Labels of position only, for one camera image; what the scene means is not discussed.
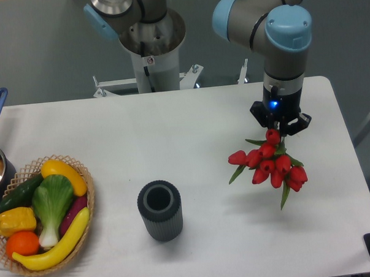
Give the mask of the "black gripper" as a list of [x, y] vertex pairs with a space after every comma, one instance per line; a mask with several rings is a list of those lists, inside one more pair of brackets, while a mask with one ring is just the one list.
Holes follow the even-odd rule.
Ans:
[[286, 88], [263, 83], [263, 101], [255, 101], [250, 112], [261, 127], [267, 129], [277, 129], [282, 120], [290, 122], [283, 125], [282, 136], [295, 135], [308, 128], [311, 122], [310, 115], [301, 113], [301, 91], [302, 86], [293, 88], [289, 82]]

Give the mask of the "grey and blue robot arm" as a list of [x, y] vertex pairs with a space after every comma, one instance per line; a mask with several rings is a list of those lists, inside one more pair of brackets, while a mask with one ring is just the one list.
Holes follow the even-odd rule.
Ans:
[[[300, 108], [312, 19], [303, 0], [221, 0], [214, 32], [264, 56], [263, 98], [250, 108], [262, 127], [282, 136], [303, 131], [310, 116]], [[186, 27], [167, 0], [89, 0], [83, 9], [103, 37], [130, 54], [140, 93], [178, 90], [179, 48]]]

